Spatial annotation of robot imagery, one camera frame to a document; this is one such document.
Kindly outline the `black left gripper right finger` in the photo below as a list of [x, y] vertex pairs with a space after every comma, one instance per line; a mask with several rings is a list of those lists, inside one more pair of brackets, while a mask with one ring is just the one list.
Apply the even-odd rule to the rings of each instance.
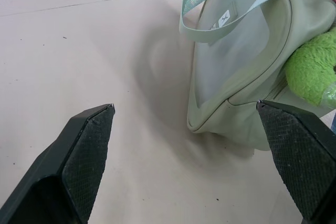
[[335, 223], [335, 134], [312, 112], [259, 100], [275, 167], [303, 223]]

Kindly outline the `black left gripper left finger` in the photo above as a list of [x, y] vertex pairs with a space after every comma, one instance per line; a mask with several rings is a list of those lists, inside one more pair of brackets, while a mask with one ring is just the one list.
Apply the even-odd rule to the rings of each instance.
[[1, 223], [88, 223], [115, 114], [104, 104], [73, 116], [1, 207]]

